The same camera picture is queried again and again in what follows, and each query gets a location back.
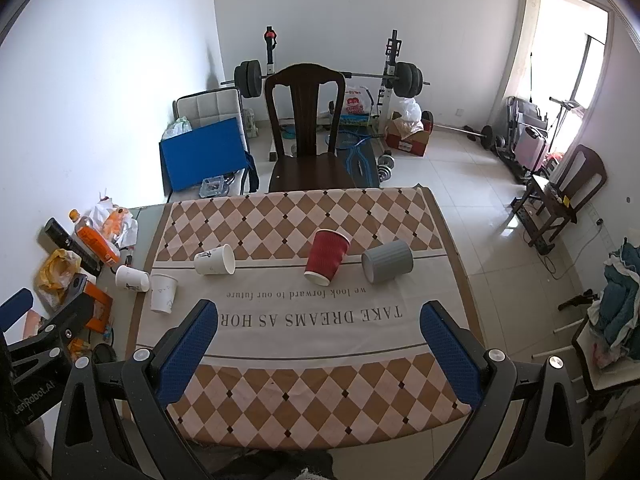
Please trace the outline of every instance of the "table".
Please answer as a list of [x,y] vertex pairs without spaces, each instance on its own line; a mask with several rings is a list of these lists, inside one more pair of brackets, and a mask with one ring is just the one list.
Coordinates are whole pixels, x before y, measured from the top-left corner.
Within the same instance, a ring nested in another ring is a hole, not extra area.
[[[125,355],[151,348],[200,297],[219,310],[212,345],[183,398],[168,407],[185,437],[257,449],[326,449],[397,438],[469,412],[416,323],[416,307],[438,299],[482,340],[466,274],[427,188],[188,201],[144,208],[138,221],[134,266],[176,276],[180,285],[166,317],[148,309],[146,294],[114,297],[114,311],[123,311],[114,323],[118,355],[125,334]],[[318,226],[353,237],[323,290],[306,282],[301,268]],[[414,250],[414,271],[367,288],[360,254],[395,238]],[[220,243],[234,248],[235,275],[197,275],[193,255]],[[324,301],[318,294],[342,296],[329,298],[333,310],[314,312],[314,301]],[[281,304],[287,307],[278,311]],[[320,332],[329,325],[330,332]]]

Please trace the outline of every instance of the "cardboard box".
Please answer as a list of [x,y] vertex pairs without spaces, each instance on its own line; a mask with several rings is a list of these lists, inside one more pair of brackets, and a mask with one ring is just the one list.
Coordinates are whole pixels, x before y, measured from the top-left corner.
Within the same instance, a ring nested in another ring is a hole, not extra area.
[[400,131],[398,130],[398,126],[393,121],[389,121],[386,124],[385,142],[390,148],[423,156],[424,150],[427,149],[427,143],[429,142],[430,135],[431,129],[428,128],[428,125],[425,125],[425,130],[415,132],[403,139],[400,135]]

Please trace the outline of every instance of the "red paper cup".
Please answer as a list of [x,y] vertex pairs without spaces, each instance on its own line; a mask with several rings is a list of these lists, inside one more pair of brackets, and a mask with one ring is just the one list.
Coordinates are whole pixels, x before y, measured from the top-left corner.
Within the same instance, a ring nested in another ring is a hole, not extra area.
[[306,279],[316,285],[329,285],[340,267],[350,243],[350,240],[338,231],[318,229],[309,251],[309,259],[306,262]]

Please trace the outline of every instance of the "wooden chair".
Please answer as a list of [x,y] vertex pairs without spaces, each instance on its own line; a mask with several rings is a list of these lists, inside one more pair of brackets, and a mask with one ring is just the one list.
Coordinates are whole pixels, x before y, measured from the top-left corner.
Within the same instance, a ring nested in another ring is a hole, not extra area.
[[[335,100],[328,151],[317,155],[318,90],[321,84],[329,81],[337,83],[338,96]],[[273,88],[276,85],[288,86],[291,89],[296,128],[296,157],[286,156],[284,153],[280,125],[273,102]],[[355,187],[351,175],[335,155],[335,140],[344,101],[344,88],[344,76],[341,73],[311,63],[289,66],[266,79],[264,96],[278,155],[271,173],[269,192]]]
[[[581,167],[575,173],[574,177],[567,183],[564,182],[569,171],[574,164],[575,157],[581,153],[584,155],[584,162]],[[577,205],[565,206],[562,199],[567,196],[569,199],[574,197],[594,176],[599,175],[600,181],[591,189],[587,195],[580,200]],[[513,211],[516,212],[520,209],[527,198],[535,198],[542,200],[540,208],[536,212],[536,215],[540,215],[545,209],[549,211],[549,218],[545,221],[544,225],[537,230],[535,235],[531,237],[529,245],[532,246],[536,240],[538,240],[546,231],[554,229],[555,231],[549,238],[549,242],[552,242],[562,231],[565,225],[569,222],[577,223],[576,213],[583,208],[583,206],[592,199],[592,197],[598,192],[598,190],[604,186],[607,181],[607,171],[604,169],[602,159],[591,148],[587,148],[582,144],[578,144],[576,149],[571,155],[568,164],[564,167],[564,171],[560,176],[557,183],[549,182],[542,176],[533,175],[527,185],[527,190],[520,201],[514,206]],[[554,222],[561,218],[562,222],[558,225],[553,225]]]

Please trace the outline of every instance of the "orange juice bottle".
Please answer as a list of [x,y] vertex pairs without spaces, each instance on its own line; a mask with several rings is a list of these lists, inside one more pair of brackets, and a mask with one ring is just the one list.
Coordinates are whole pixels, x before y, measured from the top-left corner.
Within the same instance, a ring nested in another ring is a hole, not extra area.
[[94,228],[94,222],[86,215],[80,215],[77,209],[69,212],[69,218],[75,224],[74,231],[105,265],[113,267],[120,259],[120,251],[104,239]]

